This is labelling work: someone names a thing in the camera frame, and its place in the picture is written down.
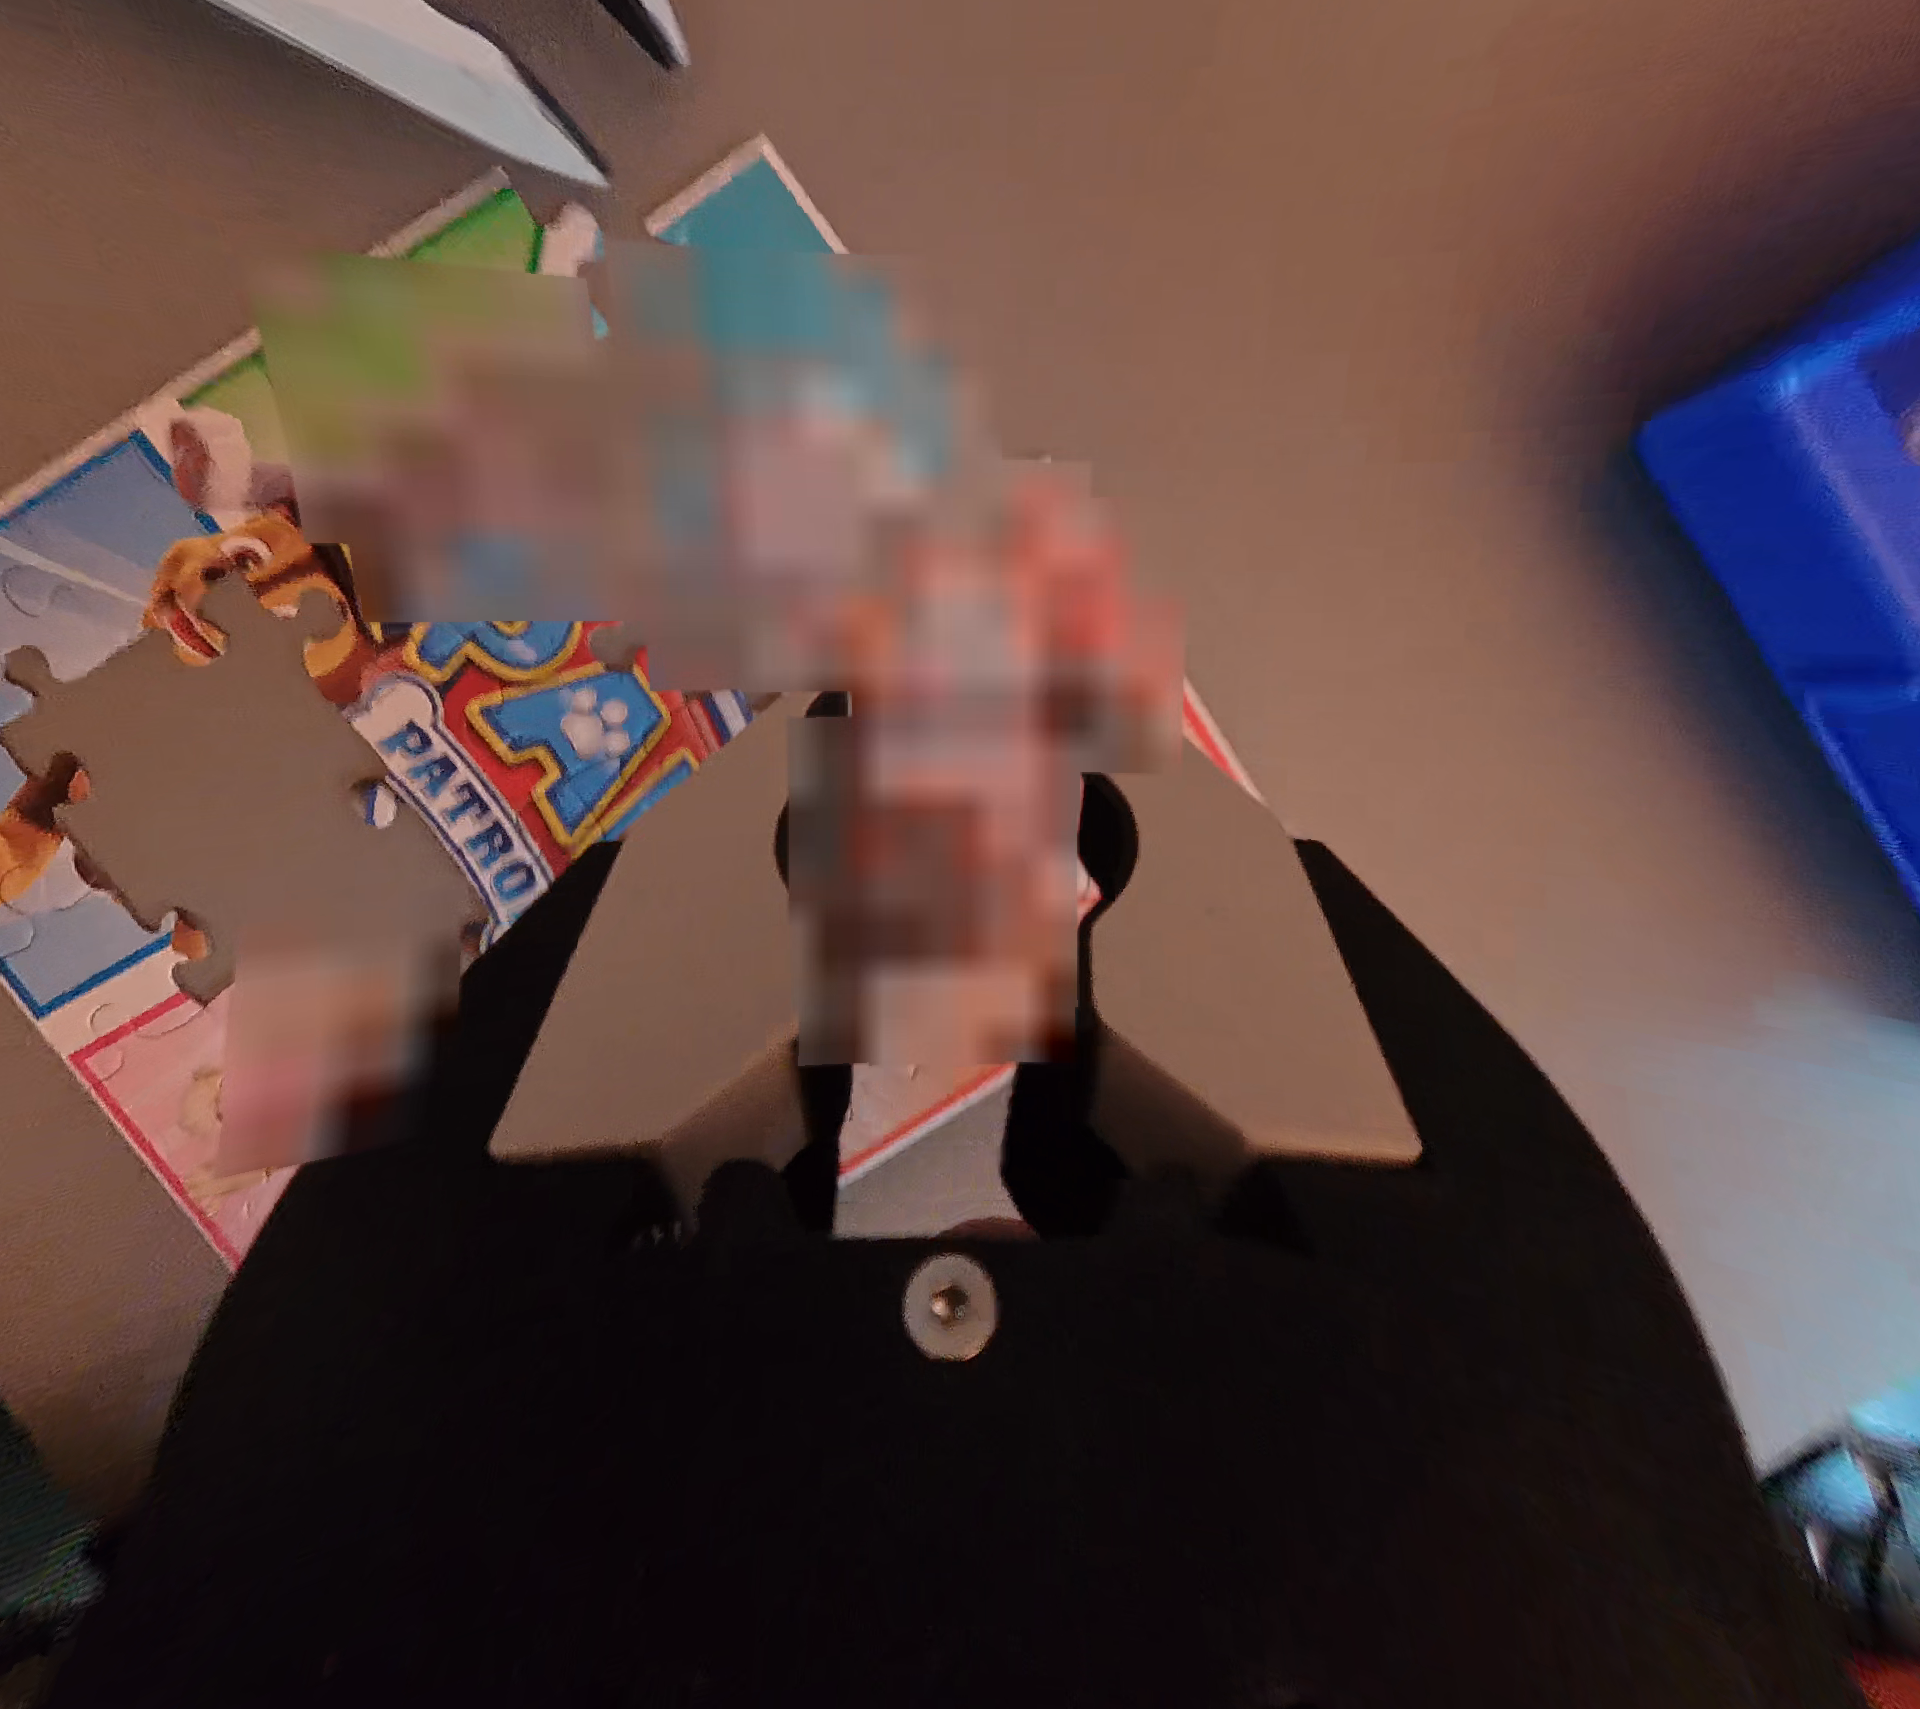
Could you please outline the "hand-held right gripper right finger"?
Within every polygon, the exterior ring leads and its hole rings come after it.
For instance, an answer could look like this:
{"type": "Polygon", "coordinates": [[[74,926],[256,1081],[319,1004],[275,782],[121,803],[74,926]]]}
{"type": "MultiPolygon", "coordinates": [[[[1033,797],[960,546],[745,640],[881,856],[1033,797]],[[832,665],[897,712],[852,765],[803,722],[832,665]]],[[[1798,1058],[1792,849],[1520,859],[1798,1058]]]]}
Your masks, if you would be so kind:
{"type": "Polygon", "coordinates": [[[1022,1058],[1001,1182],[1041,1237],[1171,1179],[1233,1221],[1284,1164],[1411,1169],[1423,1138],[1279,816],[1219,767],[1088,777],[1066,1008],[1022,1058]]]}

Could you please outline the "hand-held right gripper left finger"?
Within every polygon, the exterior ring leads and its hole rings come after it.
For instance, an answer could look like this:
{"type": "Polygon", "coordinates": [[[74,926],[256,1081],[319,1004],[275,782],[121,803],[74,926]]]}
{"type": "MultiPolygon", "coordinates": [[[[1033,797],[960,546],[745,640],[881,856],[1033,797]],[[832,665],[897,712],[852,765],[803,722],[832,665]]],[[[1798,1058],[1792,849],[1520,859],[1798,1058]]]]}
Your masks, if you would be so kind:
{"type": "Polygon", "coordinates": [[[780,823],[790,733],[818,695],[780,695],[636,814],[493,1130],[508,1165],[636,1158],[691,1221],[713,1173],[778,1169],[832,1229],[852,1067],[805,1067],[780,823]]]}

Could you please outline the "assembled pink red puzzle section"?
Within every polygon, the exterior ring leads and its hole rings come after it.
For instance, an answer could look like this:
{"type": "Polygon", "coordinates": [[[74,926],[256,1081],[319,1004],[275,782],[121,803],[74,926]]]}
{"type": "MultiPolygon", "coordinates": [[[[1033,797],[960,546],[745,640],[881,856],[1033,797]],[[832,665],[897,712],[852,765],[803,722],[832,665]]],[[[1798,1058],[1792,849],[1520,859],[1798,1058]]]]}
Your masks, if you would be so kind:
{"type": "MultiPolygon", "coordinates": [[[[1191,680],[1183,692],[1183,733],[1188,747],[1195,747],[1265,807],[1261,787],[1252,781],[1230,735],[1219,728],[1208,700],[1191,680]]],[[[1014,1081],[1014,1071],[1014,1062],[967,1071],[856,1066],[852,1102],[841,1128],[841,1184],[852,1184],[899,1151],[927,1142],[955,1116],[974,1108],[987,1098],[994,1098],[1014,1081]]]]}

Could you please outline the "assembled logo puzzle section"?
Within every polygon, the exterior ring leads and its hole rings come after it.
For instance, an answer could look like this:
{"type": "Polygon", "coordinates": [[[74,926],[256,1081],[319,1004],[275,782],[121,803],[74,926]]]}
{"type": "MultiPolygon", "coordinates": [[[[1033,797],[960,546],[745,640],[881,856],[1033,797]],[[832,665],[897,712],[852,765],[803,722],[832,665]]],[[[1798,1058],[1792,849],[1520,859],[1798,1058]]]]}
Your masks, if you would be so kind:
{"type": "Polygon", "coordinates": [[[735,692],[663,692],[597,652],[601,622],[414,624],[371,655],[345,709],[504,934],[592,845],[741,735],[735,692]]]}

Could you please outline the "green puzzle section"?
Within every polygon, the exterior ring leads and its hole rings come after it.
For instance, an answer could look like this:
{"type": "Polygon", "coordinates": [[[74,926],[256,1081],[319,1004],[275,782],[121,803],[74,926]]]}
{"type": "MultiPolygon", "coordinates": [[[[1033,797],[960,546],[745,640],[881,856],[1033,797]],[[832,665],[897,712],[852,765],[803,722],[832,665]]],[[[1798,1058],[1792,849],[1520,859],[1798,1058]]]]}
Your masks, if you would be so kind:
{"type": "MultiPolygon", "coordinates": [[[[368,246],[368,257],[388,258],[445,258],[485,270],[540,270],[541,226],[500,168],[485,172],[464,189],[414,214],[401,232],[368,246]]],[[[250,436],[279,434],[274,381],[261,332],[250,326],[195,372],[174,376],[172,398],[180,404],[214,404],[238,418],[250,436]]]]}

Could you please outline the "assembled teal puzzle section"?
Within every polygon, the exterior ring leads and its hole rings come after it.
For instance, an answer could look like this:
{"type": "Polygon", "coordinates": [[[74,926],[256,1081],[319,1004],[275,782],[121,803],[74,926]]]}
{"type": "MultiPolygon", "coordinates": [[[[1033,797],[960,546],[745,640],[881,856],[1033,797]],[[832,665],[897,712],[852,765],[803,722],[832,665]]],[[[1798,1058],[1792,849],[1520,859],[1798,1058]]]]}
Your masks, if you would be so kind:
{"type": "Polygon", "coordinates": [[[769,136],[752,136],[648,214],[680,246],[845,252],[844,238],[769,136]]]}

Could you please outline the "assembled light blue puzzle section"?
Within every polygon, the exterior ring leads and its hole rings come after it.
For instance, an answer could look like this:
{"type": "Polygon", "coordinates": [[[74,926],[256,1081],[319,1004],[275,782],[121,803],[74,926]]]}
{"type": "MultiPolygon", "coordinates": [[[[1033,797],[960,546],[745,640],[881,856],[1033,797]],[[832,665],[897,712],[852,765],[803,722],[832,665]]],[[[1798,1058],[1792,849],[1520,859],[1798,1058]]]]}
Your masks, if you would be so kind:
{"type": "MultiPolygon", "coordinates": [[[[135,431],[4,511],[4,652],[32,645],[62,680],[105,665],[143,629],[162,553],[214,524],[135,431]]],[[[97,1015],[110,983],[165,950],[110,894],[82,882],[74,845],[4,904],[4,986],[34,1017],[97,1015]]]]}

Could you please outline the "blue plastic bin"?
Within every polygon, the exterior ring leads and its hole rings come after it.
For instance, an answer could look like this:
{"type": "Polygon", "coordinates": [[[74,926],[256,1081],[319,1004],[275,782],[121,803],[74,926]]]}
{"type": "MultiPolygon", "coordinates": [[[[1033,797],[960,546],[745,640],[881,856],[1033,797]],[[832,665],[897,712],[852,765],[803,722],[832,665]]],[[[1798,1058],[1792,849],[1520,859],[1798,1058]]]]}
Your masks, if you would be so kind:
{"type": "Polygon", "coordinates": [[[1636,431],[1916,904],[1916,239],[1636,431]]]}

